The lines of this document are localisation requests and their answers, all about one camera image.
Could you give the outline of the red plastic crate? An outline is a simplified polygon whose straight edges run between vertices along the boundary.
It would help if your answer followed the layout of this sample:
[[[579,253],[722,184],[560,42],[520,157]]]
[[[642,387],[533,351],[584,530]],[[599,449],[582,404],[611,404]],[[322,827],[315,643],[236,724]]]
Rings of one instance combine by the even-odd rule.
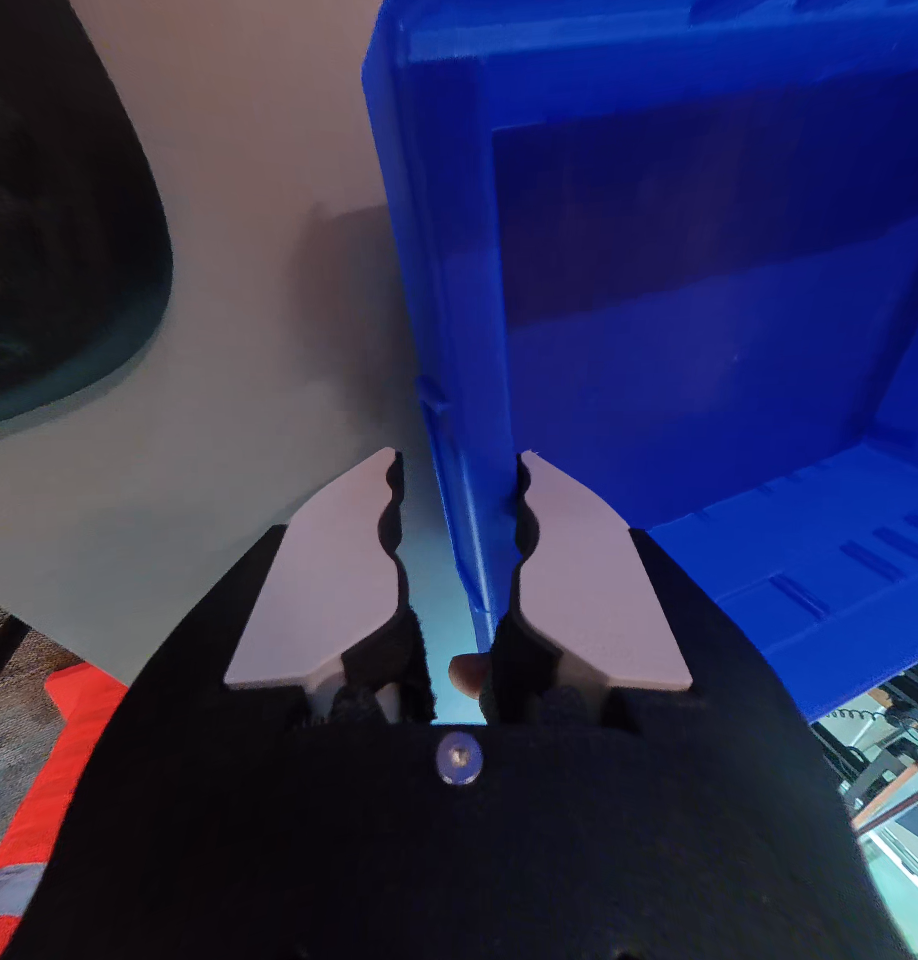
[[[44,690],[64,725],[0,841],[0,958],[42,880],[92,753],[128,691],[83,663],[52,673]]]

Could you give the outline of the blue plastic bin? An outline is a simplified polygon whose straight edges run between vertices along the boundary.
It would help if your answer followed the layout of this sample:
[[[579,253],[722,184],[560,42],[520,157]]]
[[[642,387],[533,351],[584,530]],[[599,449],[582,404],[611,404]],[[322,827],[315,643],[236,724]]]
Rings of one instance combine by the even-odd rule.
[[[478,646],[532,450],[808,721],[918,662],[918,2],[384,2],[362,84]]]

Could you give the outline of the person's right hand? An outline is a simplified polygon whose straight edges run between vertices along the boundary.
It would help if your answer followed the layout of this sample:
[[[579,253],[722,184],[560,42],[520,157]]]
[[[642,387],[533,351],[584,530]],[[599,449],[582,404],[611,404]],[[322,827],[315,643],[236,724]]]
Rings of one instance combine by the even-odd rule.
[[[489,653],[456,654],[448,666],[448,678],[455,690],[478,701],[490,675]]]

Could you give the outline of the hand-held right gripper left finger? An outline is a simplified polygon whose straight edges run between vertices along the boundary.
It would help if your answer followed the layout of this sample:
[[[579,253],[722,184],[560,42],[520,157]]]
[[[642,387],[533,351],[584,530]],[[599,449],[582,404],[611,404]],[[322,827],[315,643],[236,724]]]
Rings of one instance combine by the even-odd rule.
[[[332,694],[345,681],[342,654],[392,619],[397,572],[379,524],[393,503],[396,459],[382,448],[293,515],[225,672],[228,688]]]

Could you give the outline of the black mesh chair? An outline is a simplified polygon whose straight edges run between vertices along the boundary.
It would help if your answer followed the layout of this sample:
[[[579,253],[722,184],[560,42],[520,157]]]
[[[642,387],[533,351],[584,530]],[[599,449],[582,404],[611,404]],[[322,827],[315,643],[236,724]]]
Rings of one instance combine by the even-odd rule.
[[[129,369],[173,277],[153,171],[72,4],[0,1],[0,430]]]

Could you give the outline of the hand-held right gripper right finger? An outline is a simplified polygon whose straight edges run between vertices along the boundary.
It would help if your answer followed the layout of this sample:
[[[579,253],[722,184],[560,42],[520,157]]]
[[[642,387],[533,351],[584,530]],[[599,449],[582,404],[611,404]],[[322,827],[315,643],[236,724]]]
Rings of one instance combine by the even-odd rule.
[[[511,609],[594,688],[683,692],[693,683],[629,524],[533,451],[519,456],[520,561]]]

